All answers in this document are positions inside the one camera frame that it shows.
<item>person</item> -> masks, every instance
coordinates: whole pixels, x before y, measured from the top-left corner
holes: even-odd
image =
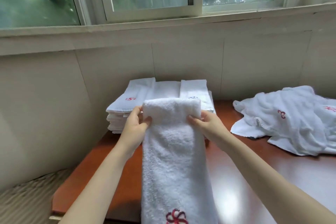
[[[242,141],[216,114],[202,111],[202,120],[187,117],[210,141],[225,151],[278,224],[335,224],[336,215],[290,184]],[[103,223],[126,161],[141,144],[151,118],[141,121],[141,107],[129,115],[115,147],[101,163],[59,224]]]

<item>wall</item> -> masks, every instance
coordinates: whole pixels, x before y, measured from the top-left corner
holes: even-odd
[[[78,163],[130,79],[207,79],[215,99],[298,85],[336,98],[335,15],[0,38],[18,54],[0,56],[0,189]]]

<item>wooden table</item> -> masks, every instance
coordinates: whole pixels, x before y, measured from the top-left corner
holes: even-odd
[[[217,115],[227,128],[241,118],[232,102],[215,102]],[[84,189],[119,135],[107,132],[70,177],[56,191],[52,213],[62,216]],[[298,157],[267,143],[237,136],[288,181],[336,213],[336,157]],[[206,149],[213,195],[221,224],[275,223],[267,209],[239,173],[231,159],[210,143]],[[126,163],[106,215],[107,220],[139,223],[141,212],[142,147]]]

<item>person's right arm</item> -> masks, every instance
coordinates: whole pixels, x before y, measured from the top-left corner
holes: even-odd
[[[188,120],[229,155],[278,224],[336,223],[336,215],[289,183],[247,145],[232,135],[217,115],[202,111],[203,121],[191,116]]]

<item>window sill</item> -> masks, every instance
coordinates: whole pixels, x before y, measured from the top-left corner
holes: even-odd
[[[70,33],[93,33],[116,30],[143,29],[166,26],[181,26],[225,21],[238,21],[256,18],[288,16],[321,11],[336,10],[336,2],[321,5],[298,6],[291,8],[274,8],[265,10],[242,10],[221,13],[206,13],[203,16],[192,18],[178,18],[143,22],[127,22],[92,26],[59,26],[59,27],[30,27],[0,29],[0,37],[56,35]]]

